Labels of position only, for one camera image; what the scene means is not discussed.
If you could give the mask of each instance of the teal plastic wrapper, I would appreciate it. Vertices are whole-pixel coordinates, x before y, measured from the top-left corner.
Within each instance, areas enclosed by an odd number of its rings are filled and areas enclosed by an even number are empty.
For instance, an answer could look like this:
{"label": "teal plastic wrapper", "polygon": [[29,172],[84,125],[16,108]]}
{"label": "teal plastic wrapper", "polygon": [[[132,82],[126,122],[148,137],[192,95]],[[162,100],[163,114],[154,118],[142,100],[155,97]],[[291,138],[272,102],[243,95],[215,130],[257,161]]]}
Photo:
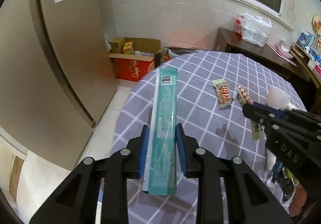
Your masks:
{"label": "teal plastic wrapper", "polygon": [[156,70],[156,86],[144,171],[143,192],[175,195],[176,68]]}

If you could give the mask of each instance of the dark wooden desk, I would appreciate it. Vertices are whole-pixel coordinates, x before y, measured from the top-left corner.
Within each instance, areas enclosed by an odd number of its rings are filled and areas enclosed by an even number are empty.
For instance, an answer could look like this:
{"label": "dark wooden desk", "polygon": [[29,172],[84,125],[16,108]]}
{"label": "dark wooden desk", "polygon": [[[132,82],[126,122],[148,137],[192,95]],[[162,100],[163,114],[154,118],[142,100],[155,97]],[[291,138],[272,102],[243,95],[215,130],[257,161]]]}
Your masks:
{"label": "dark wooden desk", "polygon": [[279,57],[268,45],[259,47],[239,38],[234,31],[219,28],[214,50],[227,53],[241,53],[276,72],[286,80],[293,74],[304,80],[308,78],[293,64]]}

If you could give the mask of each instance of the checkered tablecloth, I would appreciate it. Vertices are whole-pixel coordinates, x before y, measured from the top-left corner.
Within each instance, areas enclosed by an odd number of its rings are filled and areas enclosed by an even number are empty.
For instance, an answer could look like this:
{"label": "checkered tablecloth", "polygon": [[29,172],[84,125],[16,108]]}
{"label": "checkered tablecloth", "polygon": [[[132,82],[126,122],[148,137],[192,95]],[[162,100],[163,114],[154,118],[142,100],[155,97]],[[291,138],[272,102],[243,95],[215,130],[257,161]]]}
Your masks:
{"label": "checkered tablecloth", "polygon": [[[240,156],[265,181],[265,139],[252,141],[250,121],[234,100],[232,106],[220,109],[216,91],[211,81],[224,78],[230,94],[236,97],[235,85],[242,85],[250,98],[265,104],[269,86],[274,85],[288,92],[291,103],[305,110],[292,85],[261,64],[243,56],[223,52],[198,51],[182,55],[161,67],[177,67],[177,123],[182,123],[187,135],[198,140],[200,147],[215,156],[231,159]],[[151,117],[156,81],[155,71],[148,73],[132,90],[119,116],[115,129],[112,152],[126,147],[129,139],[140,136],[144,124]],[[177,161],[176,196],[155,196],[142,192],[141,183],[127,181],[129,223],[195,223],[197,209],[197,179],[186,179]],[[271,190],[282,202],[278,184]],[[223,204],[226,204],[224,187]],[[224,205],[224,222],[228,223]]]}

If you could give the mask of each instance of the table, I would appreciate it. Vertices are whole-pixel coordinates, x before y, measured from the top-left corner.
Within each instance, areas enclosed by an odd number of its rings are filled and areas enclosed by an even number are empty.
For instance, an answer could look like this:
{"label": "table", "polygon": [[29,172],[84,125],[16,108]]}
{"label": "table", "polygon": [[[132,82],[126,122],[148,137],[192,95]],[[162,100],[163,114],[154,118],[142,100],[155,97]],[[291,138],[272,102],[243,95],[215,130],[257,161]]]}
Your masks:
{"label": "table", "polygon": [[304,73],[298,67],[278,56],[268,45],[260,47],[251,44],[239,38],[234,31],[219,28],[214,49],[227,53],[242,53],[274,72],[279,73],[284,78],[290,78],[292,74],[295,74],[307,80]]}
{"label": "table", "polygon": [[[282,77],[242,54],[198,51],[174,58],[161,67],[179,68],[177,82],[177,123],[182,123],[187,135],[198,140],[201,147],[214,155],[231,159],[240,156],[264,181],[265,139],[252,141],[250,121],[243,116],[234,100],[232,106],[220,109],[211,80],[225,78],[232,97],[235,85],[248,90],[253,101],[265,103],[267,90],[275,85],[291,96],[291,103],[305,110],[295,90]],[[148,73],[133,88],[118,118],[112,152],[126,147],[129,139],[140,136],[151,117],[155,90],[155,71]],[[197,209],[197,179],[186,179],[177,160],[176,196],[156,196],[142,193],[140,181],[127,181],[129,223],[195,223]],[[280,201],[282,191],[277,184],[272,190]],[[224,202],[226,196],[222,189]],[[227,208],[224,207],[227,220]]]}

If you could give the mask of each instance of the tiled wall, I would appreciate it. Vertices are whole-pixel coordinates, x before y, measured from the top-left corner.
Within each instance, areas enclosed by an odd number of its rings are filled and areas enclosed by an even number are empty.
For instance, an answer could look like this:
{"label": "tiled wall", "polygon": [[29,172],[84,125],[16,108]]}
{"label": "tiled wall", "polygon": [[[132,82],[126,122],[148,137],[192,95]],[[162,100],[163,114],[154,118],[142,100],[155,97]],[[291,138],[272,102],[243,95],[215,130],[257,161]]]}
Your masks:
{"label": "tiled wall", "polygon": [[[296,4],[295,31],[270,18],[270,41],[294,41],[301,31],[312,31],[312,16],[321,14],[320,1]],[[164,46],[213,48],[218,28],[232,30],[237,14],[266,16],[234,0],[99,0],[99,5],[105,37],[155,38]]]}

